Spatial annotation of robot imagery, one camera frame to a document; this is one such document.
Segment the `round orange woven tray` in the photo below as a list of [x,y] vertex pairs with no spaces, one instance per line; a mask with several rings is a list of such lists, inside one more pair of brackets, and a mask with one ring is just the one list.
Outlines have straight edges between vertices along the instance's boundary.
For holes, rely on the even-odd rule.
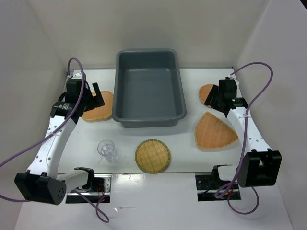
[[198,92],[198,96],[199,96],[199,99],[200,101],[204,104],[204,101],[206,100],[212,86],[214,84],[206,84],[206,85],[203,85],[200,89],[199,89],[199,92]]

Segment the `square woven bamboo tray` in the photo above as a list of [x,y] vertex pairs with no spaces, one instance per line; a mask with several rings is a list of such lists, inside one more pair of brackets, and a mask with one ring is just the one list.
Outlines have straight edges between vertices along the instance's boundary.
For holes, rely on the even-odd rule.
[[112,116],[112,107],[113,107],[113,93],[110,91],[101,91],[101,95],[105,102],[104,106],[95,108],[84,112],[82,119],[87,122],[100,121],[110,119]]

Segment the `fan-shaped woven bamboo tray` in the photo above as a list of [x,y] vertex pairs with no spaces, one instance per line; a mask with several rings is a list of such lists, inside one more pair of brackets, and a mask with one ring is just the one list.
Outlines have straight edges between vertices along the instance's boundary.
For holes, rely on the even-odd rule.
[[199,149],[215,150],[226,147],[238,140],[236,132],[213,114],[206,112],[197,122],[194,131]]

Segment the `clear plastic cup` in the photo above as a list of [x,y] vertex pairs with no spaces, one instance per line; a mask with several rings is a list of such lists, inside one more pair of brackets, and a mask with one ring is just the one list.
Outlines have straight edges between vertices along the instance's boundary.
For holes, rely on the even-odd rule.
[[117,151],[115,144],[111,140],[102,140],[97,146],[98,154],[101,156],[100,160],[105,159],[108,162],[116,162]]

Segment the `round yellow bamboo tray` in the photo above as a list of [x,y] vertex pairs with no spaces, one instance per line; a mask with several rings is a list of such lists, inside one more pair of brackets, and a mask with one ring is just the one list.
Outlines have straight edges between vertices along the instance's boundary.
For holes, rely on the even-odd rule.
[[143,141],[135,151],[135,162],[144,173],[161,173],[169,166],[170,160],[169,148],[157,139]]

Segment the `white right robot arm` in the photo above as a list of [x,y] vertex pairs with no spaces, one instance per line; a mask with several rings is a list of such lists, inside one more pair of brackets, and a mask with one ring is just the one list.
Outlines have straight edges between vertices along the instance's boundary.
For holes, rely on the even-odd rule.
[[212,86],[204,104],[222,112],[242,144],[239,164],[230,183],[240,187],[275,185],[282,156],[266,143],[253,121],[250,105],[237,97],[237,84],[229,77]]

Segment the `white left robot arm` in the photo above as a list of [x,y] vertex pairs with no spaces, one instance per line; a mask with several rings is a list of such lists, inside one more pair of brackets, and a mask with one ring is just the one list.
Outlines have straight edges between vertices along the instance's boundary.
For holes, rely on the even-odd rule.
[[95,188],[94,171],[76,167],[58,175],[61,156],[66,143],[84,112],[104,106],[97,83],[92,94],[87,81],[69,79],[66,91],[52,106],[46,140],[24,173],[17,173],[14,182],[26,201],[59,205],[67,192],[78,187],[89,192]]

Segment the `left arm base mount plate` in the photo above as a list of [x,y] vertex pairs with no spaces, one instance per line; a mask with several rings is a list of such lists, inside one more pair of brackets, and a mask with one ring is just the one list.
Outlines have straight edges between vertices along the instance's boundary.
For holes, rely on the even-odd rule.
[[[94,180],[90,187],[86,187],[85,185],[79,186],[75,189],[75,191],[81,193],[94,204],[96,204],[98,200],[103,196],[105,196],[105,198],[103,198],[101,203],[110,203],[111,182],[111,174],[95,174]],[[65,203],[85,204],[87,201],[79,196],[76,192],[70,191],[67,193]]]

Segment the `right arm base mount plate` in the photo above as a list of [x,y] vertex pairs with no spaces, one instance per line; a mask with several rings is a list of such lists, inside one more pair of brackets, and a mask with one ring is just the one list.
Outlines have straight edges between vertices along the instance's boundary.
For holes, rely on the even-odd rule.
[[223,196],[221,199],[215,197],[217,189],[227,182],[222,182],[221,184],[214,183],[212,176],[207,174],[196,174],[196,189],[197,189],[197,198],[199,202],[202,201],[222,201],[227,200],[230,196],[230,200],[241,200],[241,195],[239,191],[238,184],[234,184],[232,188]]

